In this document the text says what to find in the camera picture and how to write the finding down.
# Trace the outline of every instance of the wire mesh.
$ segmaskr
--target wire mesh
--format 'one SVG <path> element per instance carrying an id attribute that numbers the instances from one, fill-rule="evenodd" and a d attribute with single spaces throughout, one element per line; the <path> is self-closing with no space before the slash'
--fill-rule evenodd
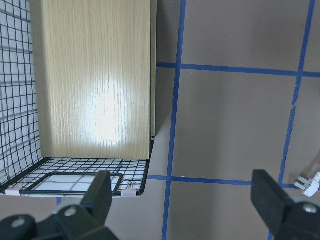
<path id="1" fill-rule="evenodd" d="M 42 157 L 29 6 L 28 0 L 0 0 L 0 191 L 20 186 L 22 194 L 37 194 L 30 187 L 50 173 L 109 170 L 123 175 L 114 196 L 128 187 L 142 194 L 149 160 Z"/>

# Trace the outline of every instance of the screw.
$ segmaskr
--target screw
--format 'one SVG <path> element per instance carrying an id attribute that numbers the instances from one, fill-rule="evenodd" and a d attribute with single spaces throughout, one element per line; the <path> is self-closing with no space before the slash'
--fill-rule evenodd
<path id="1" fill-rule="evenodd" d="M 305 210 L 309 214 L 315 214 L 317 212 L 317 208 L 312 204 L 303 205 L 303 210 Z"/>
<path id="2" fill-rule="evenodd" d="M 16 229 L 20 226 L 22 226 L 23 224 L 25 224 L 25 220 L 20 216 L 19 219 L 15 220 L 13 223 L 11 223 L 11 227 Z"/>
<path id="3" fill-rule="evenodd" d="M 68 210 L 64 212 L 66 217 L 71 217 L 77 213 L 77 210 L 74 207 L 70 207 Z"/>

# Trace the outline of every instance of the black wire basket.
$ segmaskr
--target black wire basket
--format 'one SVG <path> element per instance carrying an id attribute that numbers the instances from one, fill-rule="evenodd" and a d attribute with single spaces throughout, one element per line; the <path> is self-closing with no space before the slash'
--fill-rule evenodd
<path id="1" fill-rule="evenodd" d="M 149 159 L 42 157 L 29 1 L 0 0 L 0 27 L 0 193 L 84 195 L 93 176 L 108 170 L 114 196 L 141 195 Z"/>

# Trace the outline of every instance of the wire rack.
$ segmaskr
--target wire rack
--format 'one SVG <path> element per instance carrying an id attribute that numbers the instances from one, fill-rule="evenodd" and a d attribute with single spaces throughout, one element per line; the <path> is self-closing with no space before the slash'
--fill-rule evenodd
<path id="1" fill-rule="evenodd" d="M 19 186 L 23 195 L 75 194 L 70 189 L 39 191 L 37 186 L 53 175 L 86 176 L 108 170 L 120 176 L 114 196 L 128 187 L 141 195 L 149 160 L 42 157 L 28 0 L 0 0 L 0 41 L 0 192 Z"/>

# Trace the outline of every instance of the wire grid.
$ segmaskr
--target wire grid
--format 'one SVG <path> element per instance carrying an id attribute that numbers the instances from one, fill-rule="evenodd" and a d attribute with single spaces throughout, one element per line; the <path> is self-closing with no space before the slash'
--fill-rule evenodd
<path id="1" fill-rule="evenodd" d="M 149 160 L 42 157 L 28 0 L 0 0 L 0 33 L 0 190 L 22 186 L 23 194 L 49 173 L 109 170 L 123 175 L 114 196 L 128 187 L 142 194 Z"/>

